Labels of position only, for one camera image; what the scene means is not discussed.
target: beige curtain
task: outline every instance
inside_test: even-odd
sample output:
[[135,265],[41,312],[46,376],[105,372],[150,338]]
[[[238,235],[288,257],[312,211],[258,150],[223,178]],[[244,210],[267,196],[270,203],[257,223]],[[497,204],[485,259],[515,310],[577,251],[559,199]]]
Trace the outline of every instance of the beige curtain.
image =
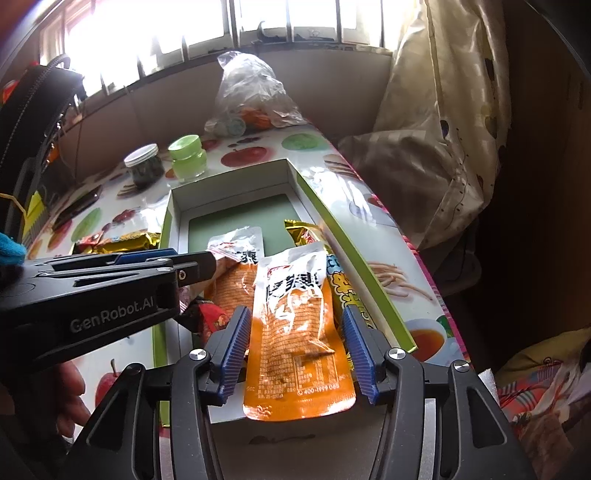
[[342,139],[339,150],[414,245],[432,247],[461,233],[492,196],[511,121],[502,5],[384,4],[394,55],[374,132]]

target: clear plastic bag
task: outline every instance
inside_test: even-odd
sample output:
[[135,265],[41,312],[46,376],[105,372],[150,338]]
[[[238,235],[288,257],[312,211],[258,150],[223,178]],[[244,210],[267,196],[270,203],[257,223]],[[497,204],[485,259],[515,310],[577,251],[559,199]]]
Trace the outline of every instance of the clear plastic bag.
[[229,51],[217,60],[223,77],[214,116],[205,124],[206,132],[217,137],[239,137],[246,132],[306,123],[272,68],[260,58]]

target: green jar lid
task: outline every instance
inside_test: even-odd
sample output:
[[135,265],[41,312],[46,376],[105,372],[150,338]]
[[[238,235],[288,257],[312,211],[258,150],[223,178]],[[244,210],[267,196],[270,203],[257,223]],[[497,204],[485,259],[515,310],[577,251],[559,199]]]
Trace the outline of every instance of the green jar lid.
[[201,150],[201,139],[199,135],[185,135],[168,146],[168,151],[173,160],[184,160],[191,155],[201,152]]

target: white wall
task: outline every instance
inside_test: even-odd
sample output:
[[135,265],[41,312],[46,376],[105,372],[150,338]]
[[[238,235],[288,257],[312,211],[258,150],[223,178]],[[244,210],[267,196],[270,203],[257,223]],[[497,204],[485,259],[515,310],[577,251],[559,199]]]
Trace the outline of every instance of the white wall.
[[[302,114],[330,140],[371,131],[391,57],[358,51],[290,50],[267,52],[261,58],[274,69]],[[202,133],[221,78],[221,67],[208,63],[118,98],[66,133],[60,141],[64,161],[80,180],[122,161],[141,145],[156,142],[165,148],[177,137]]]

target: metal pivot bolt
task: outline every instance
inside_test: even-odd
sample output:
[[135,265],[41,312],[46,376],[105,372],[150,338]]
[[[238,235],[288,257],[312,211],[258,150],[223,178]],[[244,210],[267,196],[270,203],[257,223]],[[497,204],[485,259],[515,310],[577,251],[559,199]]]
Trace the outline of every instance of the metal pivot bolt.
[[455,368],[457,371],[459,371],[461,373],[465,373],[468,370],[470,370],[470,364],[468,362],[466,362],[465,360],[456,360],[453,363],[453,368]]
[[191,360],[203,360],[207,356],[207,352],[202,348],[197,348],[189,352],[189,358]]
[[388,351],[388,356],[394,360],[402,360],[406,356],[406,352],[401,348],[394,347]]

